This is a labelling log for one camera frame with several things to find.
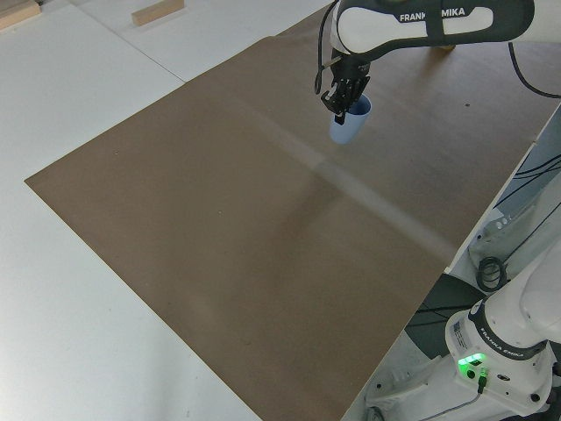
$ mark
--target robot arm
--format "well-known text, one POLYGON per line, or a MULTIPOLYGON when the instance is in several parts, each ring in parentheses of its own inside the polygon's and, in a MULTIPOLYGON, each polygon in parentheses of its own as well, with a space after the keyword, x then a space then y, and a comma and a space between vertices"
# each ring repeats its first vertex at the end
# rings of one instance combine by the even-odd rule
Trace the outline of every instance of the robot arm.
POLYGON ((331 25, 333 82, 322 101, 342 124, 382 55, 414 46, 560 42, 560 15, 561 0, 341 0, 331 25))

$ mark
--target wooden block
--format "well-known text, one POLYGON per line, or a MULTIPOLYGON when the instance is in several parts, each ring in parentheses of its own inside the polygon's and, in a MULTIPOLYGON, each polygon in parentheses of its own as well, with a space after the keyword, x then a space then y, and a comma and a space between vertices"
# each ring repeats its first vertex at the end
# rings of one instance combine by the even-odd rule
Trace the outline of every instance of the wooden block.
POLYGON ((40 13, 39 5, 33 0, 25 0, 19 4, 14 4, 8 9, 0 11, 0 29, 7 28, 40 13))
POLYGON ((185 0, 162 0, 152 6, 132 13, 132 23, 136 26, 142 26, 184 7, 185 0))

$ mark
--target cable connector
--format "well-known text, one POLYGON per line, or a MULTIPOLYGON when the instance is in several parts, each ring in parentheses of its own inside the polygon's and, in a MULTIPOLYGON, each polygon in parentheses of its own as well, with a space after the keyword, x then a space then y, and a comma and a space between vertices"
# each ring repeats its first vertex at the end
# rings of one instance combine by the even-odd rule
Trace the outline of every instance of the cable connector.
POLYGON ((479 379, 477 381, 477 384, 478 384, 477 393, 480 394, 480 395, 483 393, 483 389, 487 385, 487 373, 488 373, 488 371, 489 370, 487 370, 485 367, 483 367, 481 369, 481 371, 479 372, 479 379))

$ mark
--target gray cable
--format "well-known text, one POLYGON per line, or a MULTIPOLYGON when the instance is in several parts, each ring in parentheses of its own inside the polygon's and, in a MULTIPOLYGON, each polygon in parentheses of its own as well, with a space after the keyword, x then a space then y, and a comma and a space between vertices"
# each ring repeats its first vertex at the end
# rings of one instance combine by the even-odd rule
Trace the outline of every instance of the gray cable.
POLYGON ((467 405, 471 405, 472 403, 474 403, 475 401, 477 401, 479 399, 479 397, 481 396, 480 393, 477 394, 477 396, 475 396, 471 401, 466 402, 466 403, 462 403, 461 405, 455 406, 454 408, 450 408, 448 410, 443 410, 442 412, 438 412, 435 415, 431 415, 430 417, 426 417, 423 419, 420 419, 419 421, 429 421, 430 419, 436 418, 436 417, 440 417, 441 415, 447 414, 448 412, 452 412, 453 410, 459 410, 460 408, 464 408, 467 405))

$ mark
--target brown mat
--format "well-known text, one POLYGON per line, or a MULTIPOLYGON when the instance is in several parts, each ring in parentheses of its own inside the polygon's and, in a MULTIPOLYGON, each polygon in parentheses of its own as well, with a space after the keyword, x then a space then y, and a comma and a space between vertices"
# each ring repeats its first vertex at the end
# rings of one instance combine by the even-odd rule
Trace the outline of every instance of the brown mat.
MULTIPOLYGON (((505 46, 402 51, 337 146, 312 93, 320 17, 27 181, 266 421, 343 415, 557 105, 505 46)), ((521 54, 543 89, 560 51, 521 54)))

